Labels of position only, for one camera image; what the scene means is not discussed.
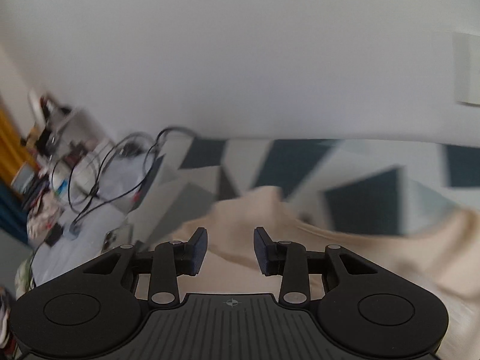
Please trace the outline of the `white wall socket strip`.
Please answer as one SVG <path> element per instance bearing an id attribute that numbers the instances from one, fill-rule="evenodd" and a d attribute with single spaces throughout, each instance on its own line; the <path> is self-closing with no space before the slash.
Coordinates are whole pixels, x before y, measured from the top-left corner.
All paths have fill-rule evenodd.
<path id="1" fill-rule="evenodd" d="M 479 106 L 479 35 L 453 33 L 455 100 Z"/>

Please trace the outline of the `cluttered items pile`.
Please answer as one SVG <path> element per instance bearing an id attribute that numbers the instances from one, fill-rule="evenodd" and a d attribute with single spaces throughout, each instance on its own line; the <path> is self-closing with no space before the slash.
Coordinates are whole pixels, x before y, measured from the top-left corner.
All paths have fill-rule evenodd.
<path id="1" fill-rule="evenodd" d="M 54 244 L 60 216 L 83 216 L 105 197 L 100 187 L 113 142 L 93 116 L 28 92 L 30 131 L 1 115 L 1 230 L 26 247 Z"/>

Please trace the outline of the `patterned geometric tablecloth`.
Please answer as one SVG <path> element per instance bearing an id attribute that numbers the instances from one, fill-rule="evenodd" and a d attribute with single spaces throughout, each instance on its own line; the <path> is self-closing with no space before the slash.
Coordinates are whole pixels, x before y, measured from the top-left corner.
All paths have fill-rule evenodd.
<path id="1" fill-rule="evenodd" d="M 137 241 L 152 244 L 215 203 L 264 186 L 308 224 L 405 236 L 456 208 L 479 207 L 479 149 L 358 139 L 171 138 L 128 221 Z"/>

